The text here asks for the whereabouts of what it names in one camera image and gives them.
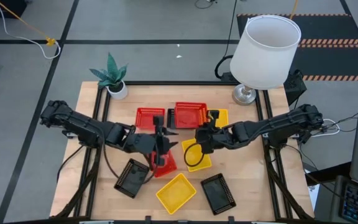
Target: black floor mat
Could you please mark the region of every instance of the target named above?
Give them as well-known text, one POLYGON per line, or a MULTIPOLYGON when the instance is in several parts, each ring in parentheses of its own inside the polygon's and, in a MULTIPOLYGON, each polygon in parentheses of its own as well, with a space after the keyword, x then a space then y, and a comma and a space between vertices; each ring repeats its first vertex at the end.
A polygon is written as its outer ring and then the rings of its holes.
MULTIPOLYGON (((254 16, 237 15, 240 35, 248 18, 254 16)), ((302 40, 291 71, 300 69, 304 80, 358 81, 358 28, 351 16, 299 14, 293 20, 301 28, 302 40)))

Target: yellow plastic tray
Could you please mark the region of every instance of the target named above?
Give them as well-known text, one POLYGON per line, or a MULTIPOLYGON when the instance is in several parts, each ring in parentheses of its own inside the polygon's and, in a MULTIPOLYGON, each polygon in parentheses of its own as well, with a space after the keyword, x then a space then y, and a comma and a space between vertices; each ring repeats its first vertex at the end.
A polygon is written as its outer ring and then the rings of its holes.
POLYGON ((208 110, 218 110, 219 118, 216 120, 215 126, 218 128, 223 128, 229 125, 229 115, 226 109, 209 109, 208 110))
MULTIPOLYGON (((181 142, 181 146, 183 148, 183 153, 185 152, 187 147, 189 147, 191 144, 193 144, 195 142, 196 142, 196 139, 190 139, 190 140, 181 142)), ((201 146, 199 144, 191 147, 186 154, 187 163, 196 164, 198 161, 200 161, 202 155, 203 155, 203 153, 201 152, 201 146)), ((188 168, 189 172, 193 172, 193 171, 205 169, 205 168, 208 168, 211 166, 212 166, 211 158, 209 157, 209 155, 204 155, 204 159, 203 159, 203 161, 201 161, 200 164, 198 164, 195 167, 188 166, 187 168, 188 168)))
POLYGON ((180 173, 161 188, 156 193, 156 196, 165 209, 167 209, 167 212, 172 215, 195 194, 196 189, 186 177, 180 173))

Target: white lampshade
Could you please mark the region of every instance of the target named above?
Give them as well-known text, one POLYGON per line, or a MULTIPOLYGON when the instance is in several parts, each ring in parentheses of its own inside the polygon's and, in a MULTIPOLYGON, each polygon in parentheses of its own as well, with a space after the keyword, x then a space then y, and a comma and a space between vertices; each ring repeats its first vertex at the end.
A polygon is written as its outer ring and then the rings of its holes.
POLYGON ((245 86, 268 90, 287 79, 301 39, 293 21, 273 15, 249 19, 230 62, 233 76, 245 86))

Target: red plastic tray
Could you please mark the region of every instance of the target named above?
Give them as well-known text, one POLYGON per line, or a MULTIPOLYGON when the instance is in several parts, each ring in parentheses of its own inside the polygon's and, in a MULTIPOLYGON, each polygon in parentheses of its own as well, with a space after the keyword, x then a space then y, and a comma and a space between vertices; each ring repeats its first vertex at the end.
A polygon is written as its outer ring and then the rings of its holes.
POLYGON ((175 105, 176 128, 198 128, 206 119, 205 103, 177 102, 175 105))
POLYGON ((155 115, 165 116, 165 109, 164 108, 138 108, 136 112, 135 126, 141 129, 154 129, 153 117, 155 115))
MULTIPOLYGON (((152 164, 153 164, 153 170, 155 169, 155 163, 154 163, 154 156, 155 151, 152 151, 152 164)), ((177 164, 175 163, 175 160, 173 159, 173 156, 171 154, 171 151, 168 152, 168 154, 164 155, 165 159, 165 165, 164 166, 158 166, 157 171, 154 175, 154 177, 161 177, 162 175, 168 174, 174 170, 177 169, 177 164)))

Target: wooden tabletop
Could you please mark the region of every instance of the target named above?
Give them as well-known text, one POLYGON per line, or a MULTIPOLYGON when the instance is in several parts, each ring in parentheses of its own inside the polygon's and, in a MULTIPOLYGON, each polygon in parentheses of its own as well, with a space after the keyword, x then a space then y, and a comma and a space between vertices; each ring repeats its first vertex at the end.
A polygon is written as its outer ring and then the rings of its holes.
MULTIPOLYGON (((258 121, 255 103, 249 106, 235 104, 231 96, 233 88, 233 86, 128 86, 129 94, 124 100, 111 100, 108 121, 134 124, 137 108, 174 108, 177 101, 205 102, 208 108, 228 109, 229 123, 247 120, 258 121)), ((96 82, 83 82, 76 106, 77 112, 92 116, 96 92, 96 82)), ((273 115, 288 112, 283 87, 269 90, 269 96, 273 115)), ((103 111, 104 95, 101 102, 99 119, 101 119, 103 111)), ((171 141, 181 143, 184 140, 194 138, 194 130, 175 130, 175 132, 179 135, 169 136, 171 141)), ((290 140, 288 144, 297 147, 295 141, 290 140)), ((69 139, 65 158, 73 153, 78 146, 77 139, 69 139)), ((110 173, 104 158, 102 158, 91 218, 95 220, 144 220, 145 216, 150 215, 153 220, 224 221, 227 220, 228 216, 234 216, 237 221, 274 220, 260 137, 241 149, 215 150, 213 154, 210 154, 213 166, 196 172, 188 172, 183 161, 181 144, 177 144, 171 150, 178 169, 162 177, 153 178, 140 188, 135 199, 114 189, 117 180, 110 173), (186 176, 197 193, 173 215, 169 215, 155 194, 179 173, 186 176), (237 206, 219 215, 213 215, 200 181, 218 173, 223 174, 237 206)), ((85 150, 74 157, 62 170, 51 215, 57 214, 77 190, 84 154, 85 150)), ((118 174, 121 173, 130 158, 147 164, 141 154, 126 154, 110 147, 107 148, 107 154, 112 168, 118 174)), ((289 191, 306 213, 314 216, 299 153, 287 147, 282 150, 281 154, 289 191)), ((282 217, 285 217, 282 195, 278 188, 277 192, 280 201, 280 213, 282 217)), ((88 192, 85 193, 83 198, 81 214, 85 214, 88 192)))

